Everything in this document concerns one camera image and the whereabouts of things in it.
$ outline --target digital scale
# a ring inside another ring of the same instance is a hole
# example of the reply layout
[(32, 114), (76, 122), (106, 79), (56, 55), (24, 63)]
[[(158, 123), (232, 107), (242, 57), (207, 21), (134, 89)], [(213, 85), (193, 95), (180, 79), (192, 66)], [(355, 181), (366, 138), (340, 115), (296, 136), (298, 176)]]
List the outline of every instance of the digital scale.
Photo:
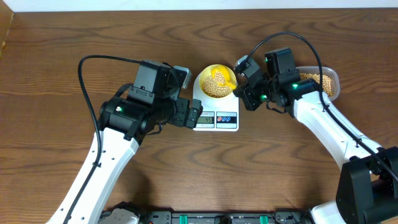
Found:
[[(193, 84), (193, 98), (201, 100), (203, 112), (198, 118), (195, 131), (237, 131), (239, 129), (239, 98), (233, 93), (222, 98), (213, 98), (206, 95), (201, 89), (201, 79), (210, 74), (211, 69), (218, 65), (205, 68), (195, 79)], [(227, 67), (231, 81), (236, 84), (235, 74)]]

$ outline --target white wall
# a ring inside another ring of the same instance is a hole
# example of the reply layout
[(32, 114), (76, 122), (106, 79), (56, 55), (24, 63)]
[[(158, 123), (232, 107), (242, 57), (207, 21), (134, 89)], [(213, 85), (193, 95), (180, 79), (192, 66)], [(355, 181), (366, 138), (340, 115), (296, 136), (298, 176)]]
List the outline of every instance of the white wall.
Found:
[(14, 12), (398, 7), (398, 0), (3, 0)]

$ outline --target transparent bin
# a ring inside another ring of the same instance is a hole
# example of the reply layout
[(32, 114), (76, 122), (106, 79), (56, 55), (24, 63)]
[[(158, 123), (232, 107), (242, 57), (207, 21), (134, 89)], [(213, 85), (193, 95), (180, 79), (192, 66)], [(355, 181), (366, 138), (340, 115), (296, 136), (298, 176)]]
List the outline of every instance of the transparent bin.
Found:
[[(307, 73), (307, 74), (316, 74), (319, 75), (319, 67), (318, 66), (304, 66), (304, 67), (297, 67), (300, 73)], [(329, 78), (331, 78), (331, 93), (332, 96), (329, 96), (331, 101), (335, 100), (337, 96), (340, 94), (340, 83), (338, 81), (337, 73), (328, 67), (322, 67), (322, 73)]]

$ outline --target wooden tabletop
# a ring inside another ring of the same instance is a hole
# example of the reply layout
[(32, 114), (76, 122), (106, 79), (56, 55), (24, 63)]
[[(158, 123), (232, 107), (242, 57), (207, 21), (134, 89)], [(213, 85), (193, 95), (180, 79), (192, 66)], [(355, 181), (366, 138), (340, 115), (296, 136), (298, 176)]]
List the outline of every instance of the wooden tabletop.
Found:
[[(151, 59), (188, 67), (234, 63), (264, 37), (289, 30), (306, 37), (341, 93), (333, 103), (363, 133), (398, 145), (398, 10), (17, 13), (0, 60), (0, 223), (46, 222), (66, 196), (90, 148), (93, 124), (77, 65), (88, 54)], [(297, 66), (315, 65), (293, 37)], [(137, 65), (86, 62), (83, 76), (96, 111)], [(192, 97), (193, 82), (182, 96)], [(340, 170), (303, 124), (289, 115), (246, 111), (236, 133), (167, 125), (148, 136), (123, 170), (106, 207), (132, 201), (174, 210), (264, 211), (310, 208), (336, 195)]]

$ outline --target yellow bowl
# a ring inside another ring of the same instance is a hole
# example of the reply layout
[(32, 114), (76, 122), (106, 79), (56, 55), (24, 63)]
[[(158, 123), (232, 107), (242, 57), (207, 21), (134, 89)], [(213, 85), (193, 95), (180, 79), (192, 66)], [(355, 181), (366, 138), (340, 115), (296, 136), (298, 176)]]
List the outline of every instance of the yellow bowl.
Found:
[[(199, 76), (199, 86), (200, 86), (200, 89), (203, 91), (203, 82), (205, 81), (205, 78), (207, 77), (207, 76), (211, 76), (211, 70), (214, 68), (214, 67), (217, 67), (217, 66), (219, 66), (219, 64), (216, 64), (216, 65), (210, 65), (210, 66), (207, 66), (201, 73), (200, 73), (200, 76)], [(234, 74), (234, 72), (230, 69), (230, 68), (228, 68), (227, 66), (225, 66), (226, 67), (226, 69), (228, 70), (228, 72), (229, 72), (229, 75), (231, 76), (231, 80), (229, 81), (229, 82), (231, 82), (232, 84), (234, 84), (234, 85), (238, 85), (238, 83), (237, 83), (237, 81), (236, 81), (236, 77), (235, 77), (235, 74)]]

